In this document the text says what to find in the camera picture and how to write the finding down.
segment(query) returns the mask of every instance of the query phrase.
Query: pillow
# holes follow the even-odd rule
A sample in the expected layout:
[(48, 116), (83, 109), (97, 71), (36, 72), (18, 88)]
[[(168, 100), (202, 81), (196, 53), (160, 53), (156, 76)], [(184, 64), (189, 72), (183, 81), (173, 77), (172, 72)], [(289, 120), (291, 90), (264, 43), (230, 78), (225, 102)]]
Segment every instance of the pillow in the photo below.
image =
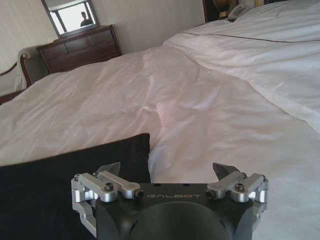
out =
[(150, 135), (0, 168), (0, 236), (6, 239), (93, 240), (72, 209), (71, 179), (120, 162), (119, 176), (150, 182)]
[(256, 7), (241, 15), (236, 21), (276, 18), (289, 15), (303, 15), (320, 12), (319, 0), (280, 1)]

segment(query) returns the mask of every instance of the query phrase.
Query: telephone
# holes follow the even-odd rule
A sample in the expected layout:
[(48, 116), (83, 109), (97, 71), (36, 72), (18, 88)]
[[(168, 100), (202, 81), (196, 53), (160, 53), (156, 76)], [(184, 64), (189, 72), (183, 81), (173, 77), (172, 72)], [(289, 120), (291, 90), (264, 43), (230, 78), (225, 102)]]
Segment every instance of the telephone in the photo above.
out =
[(236, 6), (229, 14), (228, 20), (233, 22), (237, 20), (238, 17), (245, 14), (250, 10), (250, 7), (247, 6), (245, 3), (241, 3), (238, 6)]

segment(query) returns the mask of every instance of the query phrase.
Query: mirror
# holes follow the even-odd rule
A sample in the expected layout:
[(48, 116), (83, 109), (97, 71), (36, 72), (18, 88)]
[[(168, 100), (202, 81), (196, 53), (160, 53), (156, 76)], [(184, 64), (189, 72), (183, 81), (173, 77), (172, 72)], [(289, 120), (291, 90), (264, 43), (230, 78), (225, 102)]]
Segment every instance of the mirror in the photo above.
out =
[(99, 25), (90, 0), (41, 0), (59, 38)]

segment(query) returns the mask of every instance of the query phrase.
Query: wall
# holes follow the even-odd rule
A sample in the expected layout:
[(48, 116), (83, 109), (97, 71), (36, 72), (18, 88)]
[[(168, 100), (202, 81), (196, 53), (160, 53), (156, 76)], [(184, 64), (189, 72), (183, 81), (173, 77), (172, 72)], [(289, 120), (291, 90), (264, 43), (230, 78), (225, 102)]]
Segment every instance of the wall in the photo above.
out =
[(0, 0), (0, 73), (17, 61), (20, 49), (56, 38), (40, 0)]
[(205, 22), (202, 0), (92, 0), (101, 25), (114, 24), (123, 53), (161, 45)]
[[(115, 25), (123, 53), (159, 46), (179, 31), (204, 23), (202, 0), (91, 0), (101, 25)], [(57, 35), (41, 0), (0, 0), (0, 72), (20, 49)]]

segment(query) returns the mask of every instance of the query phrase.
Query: bed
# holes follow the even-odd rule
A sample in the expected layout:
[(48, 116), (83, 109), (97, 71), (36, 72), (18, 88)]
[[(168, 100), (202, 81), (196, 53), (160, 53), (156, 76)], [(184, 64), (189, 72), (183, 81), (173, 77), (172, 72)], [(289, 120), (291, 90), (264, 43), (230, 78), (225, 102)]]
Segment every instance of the bed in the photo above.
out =
[(319, 239), (319, 12), (277, 2), (46, 76), (0, 106), (0, 166), (150, 133), (152, 182), (215, 182), (213, 162), (265, 174), (254, 239)]

